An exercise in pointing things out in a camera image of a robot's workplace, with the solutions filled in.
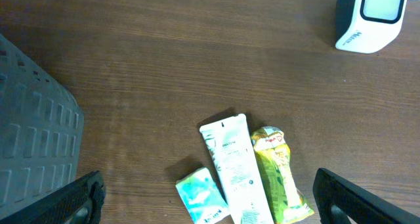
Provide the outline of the green yellow snack bar wrapper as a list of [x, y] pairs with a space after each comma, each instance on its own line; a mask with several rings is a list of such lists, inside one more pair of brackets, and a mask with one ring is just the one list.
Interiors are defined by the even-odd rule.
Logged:
[[252, 133], [251, 142], [274, 222], [296, 223], [313, 215], [308, 200], [296, 187], [284, 132], [264, 126]]

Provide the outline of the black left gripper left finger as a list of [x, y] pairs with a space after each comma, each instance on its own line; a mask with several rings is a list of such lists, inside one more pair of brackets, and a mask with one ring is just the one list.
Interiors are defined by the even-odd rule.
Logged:
[[2, 224], [98, 224], [106, 197], [99, 171], [92, 171], [26, 208], [1, 220]]

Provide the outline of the white cosmetic tube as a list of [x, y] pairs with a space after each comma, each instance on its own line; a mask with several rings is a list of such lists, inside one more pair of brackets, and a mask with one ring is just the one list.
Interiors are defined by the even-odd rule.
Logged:
[[215, 165], [233, 222], [273, 224], [245, 114], [203, 125], [199, 131]]

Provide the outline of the teal tissue pack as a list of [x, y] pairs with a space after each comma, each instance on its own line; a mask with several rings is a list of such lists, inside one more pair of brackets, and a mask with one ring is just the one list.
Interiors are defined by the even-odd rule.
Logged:
[[229, 207], [206, 167], [178, 180], [176, 189], [194, 224], [215, 224], [230, 215]]

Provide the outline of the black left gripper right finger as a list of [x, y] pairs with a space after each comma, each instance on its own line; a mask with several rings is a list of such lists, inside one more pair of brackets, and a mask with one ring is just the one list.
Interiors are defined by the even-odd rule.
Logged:
[[355, 185], [326, 168], [317, 170], [312, 192], [320, 222], [418, 223], [419, 217]]

